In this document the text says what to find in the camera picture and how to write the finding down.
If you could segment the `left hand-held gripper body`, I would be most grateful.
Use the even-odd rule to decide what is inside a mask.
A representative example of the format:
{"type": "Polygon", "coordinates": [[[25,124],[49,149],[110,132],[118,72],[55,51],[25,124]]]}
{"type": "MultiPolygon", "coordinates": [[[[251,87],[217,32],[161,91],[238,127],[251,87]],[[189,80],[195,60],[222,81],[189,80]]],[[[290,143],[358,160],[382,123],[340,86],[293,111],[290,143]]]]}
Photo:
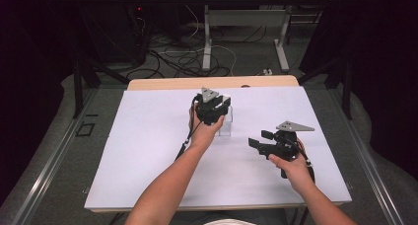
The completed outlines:
{"type": "Polygon", "coordinates": [[[222,97],[217,91],[201,88],[201,93],[196,96],[197,117],[207,125],[215,123],[223,115],[224,105],[222,97]]]}

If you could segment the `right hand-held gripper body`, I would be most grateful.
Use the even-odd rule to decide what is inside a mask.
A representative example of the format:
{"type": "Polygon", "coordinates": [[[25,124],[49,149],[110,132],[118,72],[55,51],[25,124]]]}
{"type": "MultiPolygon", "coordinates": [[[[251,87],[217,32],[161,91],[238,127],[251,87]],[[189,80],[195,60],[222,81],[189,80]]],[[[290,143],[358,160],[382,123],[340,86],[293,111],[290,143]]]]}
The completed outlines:
{"type": "Polygon", "coordinates": [[[298,131],[314,131],[313,127],[285,121],[276,127],[277,131],[272,133],[269,138],[276,142],[276,146],[281,151],[280,158],[286,161],[293,161],[300,152],[301,147],[298,143],[298,131]]]}

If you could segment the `clear plastic compartment organiser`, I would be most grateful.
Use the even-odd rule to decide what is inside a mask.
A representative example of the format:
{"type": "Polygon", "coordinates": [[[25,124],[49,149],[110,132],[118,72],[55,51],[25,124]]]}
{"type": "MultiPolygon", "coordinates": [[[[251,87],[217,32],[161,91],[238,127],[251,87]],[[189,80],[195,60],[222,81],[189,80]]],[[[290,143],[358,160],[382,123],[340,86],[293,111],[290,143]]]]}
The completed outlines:
{"type": "Polygon", "coordinates": [[[222,127],[217,131],[218,136],[230,136],[232,134],[232,124],[234,121],[234,111],[233,107],[228,107],[228,112],[224,117],[224,122],[222,127]]]}

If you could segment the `person's left hand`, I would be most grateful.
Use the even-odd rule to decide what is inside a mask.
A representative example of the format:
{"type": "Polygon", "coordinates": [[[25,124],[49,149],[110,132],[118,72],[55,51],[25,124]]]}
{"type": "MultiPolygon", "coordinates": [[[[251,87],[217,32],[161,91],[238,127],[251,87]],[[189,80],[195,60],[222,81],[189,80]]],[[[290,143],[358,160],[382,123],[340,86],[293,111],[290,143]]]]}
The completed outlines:
{"type": "Polygon", "coordinates": [[[196,108],[197,104],[194,104],[189,110],[189,128],[191,129],[189,148],[206,151],[212,143],[215,134],[223,126],[225,117],[221,115],[215,123],[207,125],[197,117],[196,108]]]}

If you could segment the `person's right hand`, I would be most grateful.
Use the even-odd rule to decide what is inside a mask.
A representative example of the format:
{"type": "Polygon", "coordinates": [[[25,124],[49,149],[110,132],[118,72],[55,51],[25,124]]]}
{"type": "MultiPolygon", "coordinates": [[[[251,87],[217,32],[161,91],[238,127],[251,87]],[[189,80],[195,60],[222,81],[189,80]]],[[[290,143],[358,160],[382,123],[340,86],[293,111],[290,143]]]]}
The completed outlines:
{"type": "Polygon", "coordinates": [[[292,188],[299,195],[309,193],[315,189],[315,184],[310,176],[306,159],[301,153],[292,162],[283,160],[274,154],[270,154],[268,160],[285,172],[292,188]]]}

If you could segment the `wooden table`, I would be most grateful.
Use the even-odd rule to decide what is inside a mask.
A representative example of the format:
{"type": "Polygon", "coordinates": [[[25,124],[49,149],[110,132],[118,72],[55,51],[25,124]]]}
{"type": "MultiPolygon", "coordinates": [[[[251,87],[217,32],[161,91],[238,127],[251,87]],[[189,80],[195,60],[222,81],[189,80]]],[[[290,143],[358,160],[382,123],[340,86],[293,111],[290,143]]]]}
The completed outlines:
{"type": "Polygon", "coordinates": [[[292,75],[278,76],[236,76],[236,77],[196,77],[196,78],[164,78],[135,79],[127,87],[128,91],[142,90],[179,90],[250,87],[297,87],[299,82],[292,75]]]}

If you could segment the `person's dark trousers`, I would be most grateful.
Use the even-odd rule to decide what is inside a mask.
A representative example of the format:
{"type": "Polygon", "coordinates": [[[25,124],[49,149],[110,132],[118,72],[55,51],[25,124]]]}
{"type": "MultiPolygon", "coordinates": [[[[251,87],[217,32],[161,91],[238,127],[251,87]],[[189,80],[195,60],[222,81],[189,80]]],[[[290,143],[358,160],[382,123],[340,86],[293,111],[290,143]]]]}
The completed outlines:
{"type": "Polygon", "coordinates": [[[284,209],[250,209],[177,212],[170,225],[203,225],[219,219],[238,219],[255,225],[287,225],[284,209]]]}

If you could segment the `white table mat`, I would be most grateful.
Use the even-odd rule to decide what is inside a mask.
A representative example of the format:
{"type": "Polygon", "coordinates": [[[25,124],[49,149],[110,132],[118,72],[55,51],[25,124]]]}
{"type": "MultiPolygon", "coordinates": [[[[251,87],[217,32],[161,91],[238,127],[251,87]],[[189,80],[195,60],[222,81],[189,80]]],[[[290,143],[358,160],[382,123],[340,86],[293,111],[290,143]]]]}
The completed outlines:
{"type": "MultiPolygon", "coordinates": [[[[95,212],[129,210],[148,184],[175,159],[188,134],[195,90],[127,91],[85,203],[95,212]]],[[[249,147],[262,130],[289,120],[313,127],[299,133],[315,183],[334,203],[351,196],[306,91],[301,87],[229,88],[234,121],[199,162],[180,204],[183,210],[290,207],[301,197],[271,162],[249,147]]]]}

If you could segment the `black metal stand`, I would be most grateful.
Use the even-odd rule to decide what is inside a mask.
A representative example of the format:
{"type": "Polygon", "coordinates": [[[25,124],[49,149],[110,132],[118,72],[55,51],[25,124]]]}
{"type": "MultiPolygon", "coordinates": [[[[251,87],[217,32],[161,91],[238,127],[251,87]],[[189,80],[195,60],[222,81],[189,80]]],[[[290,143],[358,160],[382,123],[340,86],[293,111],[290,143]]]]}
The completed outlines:
{"type": "Polygon", "coordinates": [[[73,60],[73,80],[75,111],[74,118],[77,118],[84,108],[83,84],[86,83],[90,88],[97,89],[102,83],[96,71],[99,70],[105,75],[128,84],[130,80],[115,71],[109,69],[104,64],[99,63],[91,57],[78,56],[73,60]]]}
{"type": "Polygon", "coordinates": [[[325,79],[325,87],[327,89],[335,89],[339,84],[342,84],[341,108],[348,119],[352,119],[350,108],[353,75],[352,60],[352,57],[339,54],[315,70],[298,78],[298,82],[304,84],[318,74],[329,71],[325,79]]]}

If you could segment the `person's white shirt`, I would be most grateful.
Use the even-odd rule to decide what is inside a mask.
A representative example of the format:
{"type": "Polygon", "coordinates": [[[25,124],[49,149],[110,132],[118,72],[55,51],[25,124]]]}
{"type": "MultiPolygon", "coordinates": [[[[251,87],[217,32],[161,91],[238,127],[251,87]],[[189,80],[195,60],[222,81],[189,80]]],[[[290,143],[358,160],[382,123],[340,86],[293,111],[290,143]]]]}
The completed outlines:
{"type": "Polygon", "coordinates": [[[246,221],[242,221],[242,220],[238,220],[238,219],[219,219],[219,220],[215,220],[215,221],[210,221],[207,222],[203,225],[255,225],[253,223],[250,222],[246,222],[246,221]]]}

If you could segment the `white desk with metal legs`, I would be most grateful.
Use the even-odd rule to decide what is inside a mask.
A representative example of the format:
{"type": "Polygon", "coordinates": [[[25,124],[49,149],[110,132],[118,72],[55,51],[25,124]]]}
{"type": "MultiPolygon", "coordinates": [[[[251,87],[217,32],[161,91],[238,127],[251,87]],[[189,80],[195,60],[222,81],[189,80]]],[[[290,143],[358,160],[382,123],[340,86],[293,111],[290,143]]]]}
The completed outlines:
{"type": "Polygon", "coordinates": [[[248,9],[237,8],[232,9],[213,9],[208,5],[204,6],[204,32],[205,45],[203,54],[203,70],[211,68],[211,51],[213,48],[210,31],[212,27],[219,26],[264,26],[279,27],[280,36],[274,40],[277,57],[281,70],[289,71],[289,64],[284,51],[284,42],[290,20],[292,16],[293,5],[281,5],[279,9],[248,9]]]}

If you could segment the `black computer tower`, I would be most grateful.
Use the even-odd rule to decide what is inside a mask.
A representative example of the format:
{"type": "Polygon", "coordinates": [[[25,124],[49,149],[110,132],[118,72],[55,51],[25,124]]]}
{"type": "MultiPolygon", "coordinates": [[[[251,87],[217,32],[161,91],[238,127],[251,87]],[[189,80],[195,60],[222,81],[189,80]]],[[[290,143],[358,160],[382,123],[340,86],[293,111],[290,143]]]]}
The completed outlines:
{"type": "Polygon", "coordinates": [[[102,8],[100,26],[106,46],[104,62],[135,63],[146,60],[147,23],[134,5],[108,5],[102,8]]]}

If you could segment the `aluminium floor rail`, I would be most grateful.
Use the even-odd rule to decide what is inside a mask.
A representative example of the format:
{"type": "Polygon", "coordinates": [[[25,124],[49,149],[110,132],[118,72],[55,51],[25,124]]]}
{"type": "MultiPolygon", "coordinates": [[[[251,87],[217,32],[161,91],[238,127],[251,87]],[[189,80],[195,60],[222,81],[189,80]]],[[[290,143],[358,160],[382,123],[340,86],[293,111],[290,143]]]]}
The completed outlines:
{"type": "Polygon", "coordinates": [[[11,194],[14,215],[6,225],[97,225],[103,220],[85,208],[107,130],[99,108],[102,94],[89,90],[76,118],[71,104],[63,103],[11,194]]]}
{"type": "Polygon", "coordinates": [[[372,158],[372,155],[361,139],[353,121],[346,116],[346,113],[342,109],[342,100],[340,99],[338,91],[331,89],[328,91],[328,94],[334,105],[338,108],[342,121],[346,125],[351,138],[354,141],[354,151],[356,152],[357,158],[363,168],[363,171],[365,172],[388,225],[405,225],[378,172],[377,165],[372,158]]]}

